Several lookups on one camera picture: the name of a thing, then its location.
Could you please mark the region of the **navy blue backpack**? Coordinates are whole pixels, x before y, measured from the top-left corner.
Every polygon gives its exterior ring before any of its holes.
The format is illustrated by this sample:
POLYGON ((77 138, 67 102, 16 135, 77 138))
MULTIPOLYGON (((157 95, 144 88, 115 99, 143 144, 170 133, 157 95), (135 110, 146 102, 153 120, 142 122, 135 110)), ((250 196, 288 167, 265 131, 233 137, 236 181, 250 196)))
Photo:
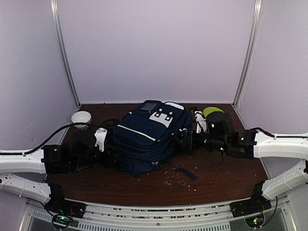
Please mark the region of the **navy blue backpack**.
POLYGON ((191 113, 181 104, 144 101, 113 130, 119 169, 134 177, 157 170, 177 152, 178 137, 192 124, 191 113))

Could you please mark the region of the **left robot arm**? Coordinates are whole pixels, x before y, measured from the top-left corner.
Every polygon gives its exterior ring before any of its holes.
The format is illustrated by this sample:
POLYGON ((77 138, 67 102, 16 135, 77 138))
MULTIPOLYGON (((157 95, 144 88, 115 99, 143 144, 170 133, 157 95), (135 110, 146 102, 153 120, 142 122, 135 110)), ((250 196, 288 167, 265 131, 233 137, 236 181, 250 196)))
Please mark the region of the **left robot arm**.
POLYGON ((36 200, 54 213, 81 217, 86 206, 65 199, 60 185, 35 182, 17 176, 17 173, 76 174, 95 165, 108 167, 115 156, 112 134, 112 127, 100 127, 95 133, 75 132, 64 145, 43 145, 33 150, 2 150, 0 188, 36 200))

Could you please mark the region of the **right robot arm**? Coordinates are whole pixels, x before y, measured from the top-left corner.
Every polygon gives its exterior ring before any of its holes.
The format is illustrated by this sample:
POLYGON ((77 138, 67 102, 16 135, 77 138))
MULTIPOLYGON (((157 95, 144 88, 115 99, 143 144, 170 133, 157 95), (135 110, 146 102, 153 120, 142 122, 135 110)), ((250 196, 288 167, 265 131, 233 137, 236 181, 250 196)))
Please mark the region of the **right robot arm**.
POLYGON ((183 149, 203 148, 240 159, 263 157, 296 158, 299 163, 282 174, 254 186, 247 209, 257 212, 278 195, 308 181, 308 135, 272 134, 262 128, 235 131, 231 116, 214 111, 207 116, 195 112, 197 129, 183 128, 176 142, 183 149))

